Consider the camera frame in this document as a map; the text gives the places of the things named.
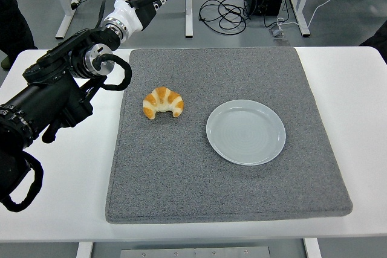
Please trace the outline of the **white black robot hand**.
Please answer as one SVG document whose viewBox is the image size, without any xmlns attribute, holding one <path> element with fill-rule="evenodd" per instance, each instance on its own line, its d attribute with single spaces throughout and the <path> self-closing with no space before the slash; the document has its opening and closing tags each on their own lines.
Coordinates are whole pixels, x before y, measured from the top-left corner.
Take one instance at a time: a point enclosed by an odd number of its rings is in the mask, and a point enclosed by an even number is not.
<svg viewBox="0 0 387 258">
<path fill-rule="evenodd" d="M 127 39 L 133 32 L 144 30 L 168 0 L 115 0 L 114 11 L 107 15 L 102 25 L 115 30 L 120 38 Z"/>
</svg>

